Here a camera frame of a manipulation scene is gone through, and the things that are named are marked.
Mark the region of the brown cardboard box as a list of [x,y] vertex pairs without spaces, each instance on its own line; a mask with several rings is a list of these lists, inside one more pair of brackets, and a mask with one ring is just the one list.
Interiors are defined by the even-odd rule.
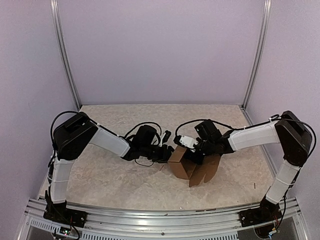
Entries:
[[177,146],[168,160],[173,175],[182,180],[188,180],[190,188],[201,183],[211,181],[219,168],[221,156],[219,154],[205,156],[202,164],[196,164],[187,159],[187,150]]

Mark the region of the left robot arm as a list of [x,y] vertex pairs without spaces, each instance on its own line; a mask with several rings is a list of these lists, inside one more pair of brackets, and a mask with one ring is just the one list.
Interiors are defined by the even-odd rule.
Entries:
[[121,135],[83,111],[68,110],[53,119],[49,132],[53,152],[45,200],[50,214],[61,223],[70,218],[67,190],[73,165],[88,148],[99,148],[127,162],[145,158],[160,164],[166,164],[174,151],[167,144],[171,132],[153,121],[138,123]]

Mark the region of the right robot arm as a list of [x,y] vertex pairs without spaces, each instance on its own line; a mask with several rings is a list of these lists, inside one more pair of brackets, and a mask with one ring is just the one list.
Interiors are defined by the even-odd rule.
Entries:
[[274,115],[268,121],[249,127],[229,127],[225,133],[221,133],[217,124],[217,121],[206,119],[195,126],[197,138],[181,136],[178,142],[191,152],[192,160],[196,157],[203,159],[210,155],[232,154],[257,146],[281,146],[283,163],[255,212],[260,222],[268,221],[313,153],[317,143],[315,131],[291,111]]

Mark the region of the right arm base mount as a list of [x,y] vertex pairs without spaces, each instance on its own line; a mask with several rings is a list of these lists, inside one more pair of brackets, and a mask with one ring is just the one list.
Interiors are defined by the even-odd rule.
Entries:
[[270,213],[269,210],[262,209],[260,207],[242,210],[238,215],[243,228],[267,223],[275,219],[279,220],[282,217],[282,213],[279,208],[277,208],[273,213]]

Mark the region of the front aluminium rail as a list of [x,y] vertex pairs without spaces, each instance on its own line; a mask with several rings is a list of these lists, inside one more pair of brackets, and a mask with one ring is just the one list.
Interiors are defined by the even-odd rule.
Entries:
[[279,220],[242,226],[240,212],[255,203],[195,210],[132,210],[70,202],[87,213],[83,227],[63,235],[65,225],[43,217],[46,202],[30,199],[22,216],[18,240],[307,240],[309,234],[294,198],[280,204]]

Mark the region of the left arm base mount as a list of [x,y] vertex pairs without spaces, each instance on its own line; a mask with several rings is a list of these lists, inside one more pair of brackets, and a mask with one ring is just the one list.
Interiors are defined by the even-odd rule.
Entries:
[[85,211],[66,208],[61,211],[54,209],[45,210],[43,218],[72,227],[83,228],[85,226],[88,214]]

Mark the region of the right aluminium frame post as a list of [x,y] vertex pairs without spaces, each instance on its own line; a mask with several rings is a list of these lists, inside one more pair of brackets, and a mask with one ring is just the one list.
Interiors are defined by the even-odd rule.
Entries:
[[266,36],[267,36],[267,32],[268,32],[268,25],[269,25],[269,20],[270,20],[272,1],[265,0],[263,3],[264,3],[264,5],[263,5],[263,12],[262,12],[262,19],[261,19],[261,24],[260,24],[260,30],[259,30],[255,55],[254,55],[254,59],[253,59],[253,66],[251,68],[248,85],[247,85],[244,99],[243,99],[243,102],[241,105],[241,107],[244,111],[247,110],[251,96],[253,94],[254,85],[255,85],[255,82],[257,79],[261,59],[262,59],[263,52],[264,52],[265,40],[266,40]]

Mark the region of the aluminium frame post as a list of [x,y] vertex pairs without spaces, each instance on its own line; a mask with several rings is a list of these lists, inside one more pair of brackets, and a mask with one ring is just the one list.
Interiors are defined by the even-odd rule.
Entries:
[[268,32],[268,25],[269,25],[269,20],[270,20],[272,1],[265,0],[263,3],[264,3],[264,5],[263,5],[263,12],[262,12],[262,19],[261,19],[261,24],[260,24],[260,30],[259,30],[255,55],[254,55],[254,59],[253,59],[253,66],[251,68],[248,85],[247,85],[244,99],[243,99],[243,102],[241,105],[241,107],[244,111],[247,110],[251,96],[253,94],[254,85],[255,85],[255,82],[257,79],[261,59],[262,59],[263,52],[264,52],[265,40],[266,40],[266,36],[267,36],[267,32]]
[[62,22],[60,18],[60,10],[59,10],[59,2],[57,0],[50,0],[50,9],[51,9],[51,15],[54,25],[54,31],[57,39],[57,45],[59,49],[59,54],[62,62],[62,66],[65,72],[65,76],[67,79],[67,84],[70,89],[70,93],[75,105],[75,108],[77,110],[80,110],[82,107],[81,99],[76,87],[76,83],[73,77],[73,73],[71,70],[71,65],[67,53],[67,48],[64,40],[63,35],[63,27]]

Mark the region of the left aluminium frame post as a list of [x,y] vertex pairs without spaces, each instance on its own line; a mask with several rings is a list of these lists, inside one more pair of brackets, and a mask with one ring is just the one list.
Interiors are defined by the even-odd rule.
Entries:
[[62,62],[62,66],[65,72],[65,76],[67,79],[67,84],[70,89],[70,93],[75,105],[75,108],[77,110],[80,110],[82,107],[81,99],[76,87],[76,83],[73,77],[73,73],[71,70],[71,65],[67,53],[67,48],[64,40],[63,35],[63,27],[62,22],[60,18],[60,10],[59,10],[59,2],[57,0],[50,0],[50,9],[51,9],[51,15],[54,25],[54,31],[57,39],[57,45],[59,49],[59,54]]

